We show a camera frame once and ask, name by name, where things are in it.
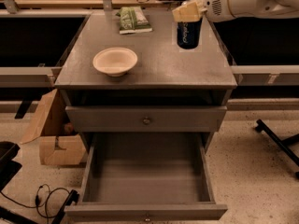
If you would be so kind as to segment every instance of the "open drawer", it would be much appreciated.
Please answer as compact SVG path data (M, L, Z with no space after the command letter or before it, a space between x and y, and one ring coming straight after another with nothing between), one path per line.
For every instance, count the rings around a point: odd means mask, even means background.
M216 132L225 106L68 106L78 132Z
M195 133L97 133L90 149L75 221L220 219L205 151Z

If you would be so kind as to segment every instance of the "electrical cord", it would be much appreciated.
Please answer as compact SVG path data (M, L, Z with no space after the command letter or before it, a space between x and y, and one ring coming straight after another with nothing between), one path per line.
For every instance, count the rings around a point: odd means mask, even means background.
M47 187L47 188L48 188L48 193L49 193L49 194L48 194L48 196L47 196L45 202L43 202L42 204L40 204L39 191L40 191L41 189L43 189L44 187ZM37 190L37 192L36 192L36 199L35 199L35 204L36 204L36 205L35 205L35 206L29 206L29 205L25 205L25 204L19 203L19 202L13 200L12 198L9 198L9 197L8 197L6 194L4 194L2 191L0 191L0 193L1 193L1 195L4 196L6 199L12 201L13 203L15 203L15 204L17 204L17 205L20 205L20 206L25 207L25 208L35 208L36 211L37 211L37 213L38 213L41 217L43 217L43 218L45 218L45 219L47 220L47 224L48 224L48 223L49 223L49 220L50 220L51 218L55 218L55 217L57 216L57 215L55 215L55 216L50 216L50 215L49 215L49 212L48 212L48 203L49 203L50 196L51 196L54 192L56 192L56 191L58 191L58 190L64 190L64 191L66 191L68 194L70 194L69 190L67 190L67 189L65 189L65 188L57 188L57 189L54 189L54 190L50 190L50 186L49 186L48 184L43 184L43 185L39 186L39 188L38 188L38 190ZM45 211L45 215L42 214L42 213L40 212L40 210L39 210L39 208L40 208L40 207L43 207L43 206L45 206L45 210L44 210L44 211Z

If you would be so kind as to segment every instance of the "cardboard box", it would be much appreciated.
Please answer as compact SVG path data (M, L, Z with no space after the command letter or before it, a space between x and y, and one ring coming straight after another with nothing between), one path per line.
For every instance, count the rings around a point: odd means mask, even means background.
M53 90L39 101L21 144L38 138L41 164L80 164L85 159L86 149L78 134L63 136L67 122L64 99L58 90Z

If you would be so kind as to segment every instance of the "speckled floor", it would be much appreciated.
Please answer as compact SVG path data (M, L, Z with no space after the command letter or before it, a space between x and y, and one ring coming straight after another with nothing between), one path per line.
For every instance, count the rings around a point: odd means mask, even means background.
M29 113L24 119L14 119L14 114L0 113L0 140L19 143L31 116ZM281 138L298 133L298 111L229 111L206 154L216 202L226 203L228 211L219 221L196 223L299 223L299 180L294 176L299 167L265 133L254 131L257 119L262 119ZM79 190L84 164L43 166L39 164L37 141L20 147L15 161L20 162L22 168L3 189L7 196L34 205L38 187L43 184L48 184L51 189ZM299 145L292 149L299 154ZM49 203L52 215L60 208L65 196L63 190L53 194ZM34 208L20 207L2 195L0 205L37 223L47 223ZM62 223L73 221L65 217Z

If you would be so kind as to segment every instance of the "ceramic bowl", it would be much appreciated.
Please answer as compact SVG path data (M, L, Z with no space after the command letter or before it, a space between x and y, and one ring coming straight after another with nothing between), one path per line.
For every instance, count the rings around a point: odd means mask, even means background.
M111 77L120 77L137 64L137 55L126 48L104 49L93 58L93 66Z

